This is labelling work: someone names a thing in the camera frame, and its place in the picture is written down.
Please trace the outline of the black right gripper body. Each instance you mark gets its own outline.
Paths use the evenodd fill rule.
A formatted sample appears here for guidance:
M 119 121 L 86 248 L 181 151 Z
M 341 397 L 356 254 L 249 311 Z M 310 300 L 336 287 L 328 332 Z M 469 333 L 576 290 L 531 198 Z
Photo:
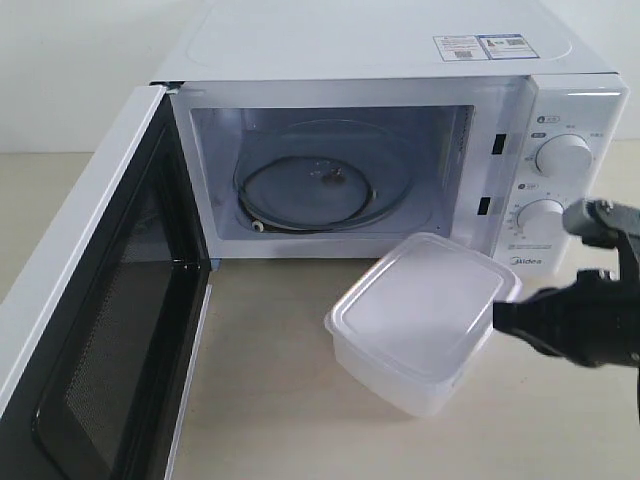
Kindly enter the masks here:
M 625 300 L 639 299 L 639 237 L 619 234 L 617 240 L 619 261 L 618 287 Z

